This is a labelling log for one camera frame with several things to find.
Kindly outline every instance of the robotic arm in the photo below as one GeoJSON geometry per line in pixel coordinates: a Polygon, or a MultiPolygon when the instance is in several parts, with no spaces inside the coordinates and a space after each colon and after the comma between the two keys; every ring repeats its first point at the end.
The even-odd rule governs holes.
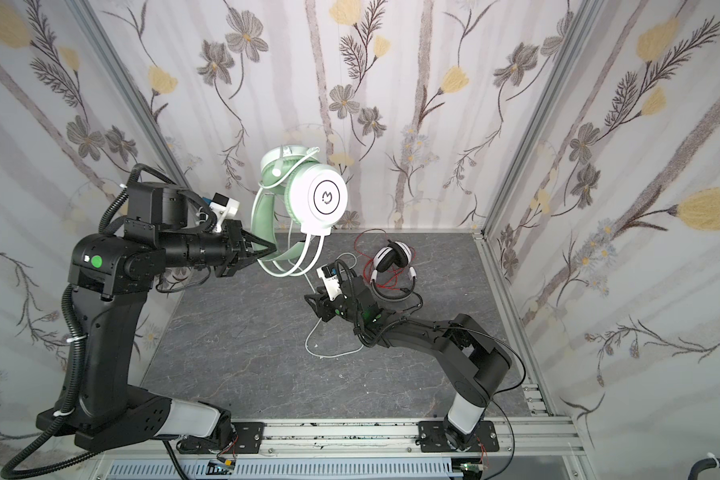
{"type": "MultiPolygon", "coordinates": [[[[318,179],[312,190],[326,183],[318,179]]],[[[340,194],[336,197],[319,198],[330,206],[330,201],[341,199],[340,194]]],[[[346,198],[342,201],[346,207],[346,198]]],[[[163,292],[160,284],[168,267],[207,270],[206,277],[193,283],[199,285],[211,271],[218,277],[231,276],[276,254],[272,241],[245,231],[233,219],[237,207],[237,202],[220,194],[209,205],[161,172],[135,166],[126,188],[102,217],[99,233],[86,236],[73,250],[70,284],[62,298],[70,329],[64,385],[54,407],[37,417],[36,425],[43,432],[3,467],[3,478],[48,474],[107,449],[149,439],[182,438],[185,448],[180,445],[180,451],[192,453],[218,452],[231,444],[237,432],[228,410],[159,396],[128,385],[127,377],[136,323],[156,276],[160,278],[156,289],[163,292]],[[163,183],[140,182],[142,171],[163,183]],[[128,215],[113,220],[128,198],[128,215]],[[187,227],[190,204],[202,218],[198,226],[187,227]],[[121,226],[123,236],[115,236],[121,226]],[[67,435],[74,435],[75,445],[88,453],[52,466],[16,470],[50,437],[67,435]]],[[[330,215],[338,210],[338,215],[343,212],[336,207],[330,215]]],[[[322,230],[317,234],[327,235],[322,230]]],[[[318,274],[326,288],[305,298],[323,321],[339,315],[352,322],[355,335],[366,346],[405,346],[438,359],[457,391],[443,423],[450,448],[475,445],[484,408],[511,366],[507,351],[470,316],[432,322],[379,307],[362,278],[340,260],[318,274]]]]}

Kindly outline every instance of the work surface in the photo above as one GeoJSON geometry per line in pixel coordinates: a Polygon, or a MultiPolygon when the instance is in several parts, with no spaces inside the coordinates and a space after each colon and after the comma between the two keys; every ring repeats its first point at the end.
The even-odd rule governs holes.
{"type": "MultiPolygon", "coordinates": [[[[354,253],[355,237],[328,236],[318,265],[342,252],[354,253]]],[[[414,317],[451,320],[467,313],[489,334],[507,339],[470,234],[391,238],[416,250],[416,291],[424,307],[414,317]]],[[[370,233],[362,236],[358,248],[372,256],[384,245],[383,234],[370,233]]],[[[351,257],[343,259],[352,264],[351,257]]],[[[358,256],[358,274],[366,260],[358,256]]],[[[309,275],[317,286],[316,274],[309,275]]],[[[188,290],[143,386],[228,408],[233,418],[440,417],[448,412],[455,390],[429,355],[380,346],[336,359],[309,355],[304,340],[317,318],[303,297],[311,292],[303,277],[275,278],[258,265],[188,290]]],[[[309,340],[310,350],[323,355],[358,346],[352,325],[338,317],[321,322],[309,340]]],[[[513,366],[504,385],[519,378],[513,366]]],[[[496,399],[509,416],[530,414],[521,389],[496,399]]],[[[501,414],[491,405],[486,415],[501,414]]]]}

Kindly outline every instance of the wallpaper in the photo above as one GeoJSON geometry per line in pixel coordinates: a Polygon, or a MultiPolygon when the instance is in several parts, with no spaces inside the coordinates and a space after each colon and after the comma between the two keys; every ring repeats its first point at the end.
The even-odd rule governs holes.
{"type": "Polygon", "coordinates": [[[343,229],[482,227],[578,5],[90,3],[193,187],[246,223],[261,156],[319,146],[343,229]]]}
{"type": "MultiPolygon", "coordinates": [[[[0,467],[58,398],[70,254],[135,162],[160,167],[63,2],[0,0],[0,467]]],[[[172,273],[173,282],[182,278],[172,273]]],[[[178,302],[152,295],[130,366],[139,384],[178,302]]],[[[54,439],[23,466],[77,455],[54,439]]],[[[56,478],[76,478],[74,468],[56,478]]]]}
{"type": "Polygon", "coordinates": [[[720,2],[604,4],[489,241],[598,478],[720,456],[720,2]]]}

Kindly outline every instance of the white zip tie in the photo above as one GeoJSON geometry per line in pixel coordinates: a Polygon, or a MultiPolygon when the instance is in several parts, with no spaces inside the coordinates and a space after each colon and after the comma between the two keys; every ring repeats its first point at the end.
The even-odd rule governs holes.
{"type": "Polygon", "coordinates": [[[707,453],[706,453],[706,456],[708,456],[708,457],[710,457],[710,458],[713,458],[713,459],[715,460],[715,464],[716,464],[716,465],[715,465],[715,468],[720,468],[720,460],[717,459],[717,457],[715,456],[714,453],[707,452],[707,453]]]}
{"type": "Polygon", "coordinates": [[[71,336],[67,339],[67,343],[76,342],[77,340],[85,340],[85,338],[88,337],[88,334],[80,335],[80,336],[71,336]]]}

